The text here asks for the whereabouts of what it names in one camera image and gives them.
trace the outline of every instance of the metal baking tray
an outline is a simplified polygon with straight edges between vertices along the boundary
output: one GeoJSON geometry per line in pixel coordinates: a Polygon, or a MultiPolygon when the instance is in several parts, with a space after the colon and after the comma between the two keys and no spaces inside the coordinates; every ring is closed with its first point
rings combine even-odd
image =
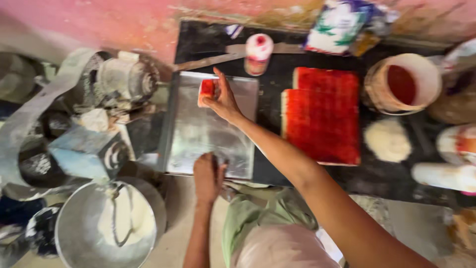
{"type": "MultiPolygon", "coordinates": [[[[253,174],[255,145],[238,128],[230,125],[209,108],[197,106],[198,89],[203,79],[217,79],[213,74],[180,72],[174,82],[175,109],[171,117],[172,136],[165,155],[169,174],[191,175],[195,160],[213,151],[220,163],[228,161],[226,177],[250,180],[253,174]]],[[[259,81],[253,78],[228,77],[238,107],[255,120],[259,81]]]]}

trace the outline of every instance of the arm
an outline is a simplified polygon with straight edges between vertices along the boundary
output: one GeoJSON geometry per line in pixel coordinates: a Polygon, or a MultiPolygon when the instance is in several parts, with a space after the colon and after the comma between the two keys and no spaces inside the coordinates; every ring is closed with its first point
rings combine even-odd
{"type": "Polygon", "coordinates": [[[197,205],[183,268],[210,267],[210,217],[213,203],[221,190],[225,169],[226,165],[217,168],[212,153],[203,154],[193,166],[197,205]]]}
{"type": "Polygon", "coordinates": [[[268,160],[296,187],[319,224],[329,233],[355,268],[435,268],[386,232],[359,207],[327,171],[276,134],[245,118],[238,109],[223,73],[218,100],[204,103],[243,131],[268,160]]]}

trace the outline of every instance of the hand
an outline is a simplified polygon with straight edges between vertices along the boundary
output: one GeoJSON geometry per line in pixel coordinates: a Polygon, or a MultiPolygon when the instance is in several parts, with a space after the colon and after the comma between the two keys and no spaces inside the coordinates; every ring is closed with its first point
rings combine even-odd
{"type": "Polygon", "coordinates": [[[228,84],[225,75],[216,67],[213,67],[213,71],[219,77],[218,83],[220,86],[220,96],[216,101],[205,97],[203,98],[203,103],[215,111],[221,118],[227,120],[230,124],[235,124],[236,120],[244,116],[238,108],[235,96],[230,89],[230,85],[228,84]]]}
{"type": "Polygon", "coordinates": [[[212,205],[221,191],[227,164],[217,166],[212,152],[200,156],[193,165],[197,205],[212,205]]]}

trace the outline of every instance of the flour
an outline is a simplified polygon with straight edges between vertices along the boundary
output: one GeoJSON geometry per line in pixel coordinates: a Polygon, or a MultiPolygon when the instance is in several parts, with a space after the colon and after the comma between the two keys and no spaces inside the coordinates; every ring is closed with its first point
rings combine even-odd
{"type": "MultiPolygon", "coordinates": [[[[112,213],[113,204],[108,195],[99,218],[98,230],[107,244],[117,246],[112,233],[112,213]]],[[[126,237],[131,227],[131,218],[132,233],[125,246],[135,244],[142,238],[152,235],[155,228],[155,218],[145,198],[134,187],[125,186],[116,198],[116,233],[119,242],[126,237]]]]}
{"type": "Polygon", "coordinates": [[[364,136],[365,143],[380,160],[399,163],[412,152],[405,129],[397,119],[374,122],[365,130],[364,136]]]}

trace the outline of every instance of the metal bowl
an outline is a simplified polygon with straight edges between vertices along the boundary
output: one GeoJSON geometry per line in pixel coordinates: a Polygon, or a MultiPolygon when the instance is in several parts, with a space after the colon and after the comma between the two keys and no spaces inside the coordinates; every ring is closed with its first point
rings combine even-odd
{"type": "Polygon", "coordinates": [[[66,201],[55,228],[58,254],[69,268],[138,268],[165,232],[165,202],[158,191],[144,180],[118,179],[136,188],[149,203],[155,229],[139,242],[118,247],[107,243],[98,230],[107,196],[96,183],[79,188],[66,201]]]}

